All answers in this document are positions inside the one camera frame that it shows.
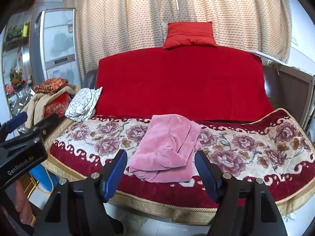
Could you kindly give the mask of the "left human hand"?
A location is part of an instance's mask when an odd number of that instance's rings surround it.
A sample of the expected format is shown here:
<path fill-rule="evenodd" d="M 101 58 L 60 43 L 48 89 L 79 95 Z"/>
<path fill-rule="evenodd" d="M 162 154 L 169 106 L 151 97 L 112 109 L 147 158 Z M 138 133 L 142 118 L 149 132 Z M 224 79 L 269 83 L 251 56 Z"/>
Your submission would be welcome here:
<path fill-rule="evenodd" d="M 20 221 L 22 224 L 30 225 L 32 223 L 32 208 L 28 201 L 27 196 L 24 193 L 22 185 L 19 181 L 15 182 L 16 197 L 14 199 L 14 206 L 19 213 Z"/>

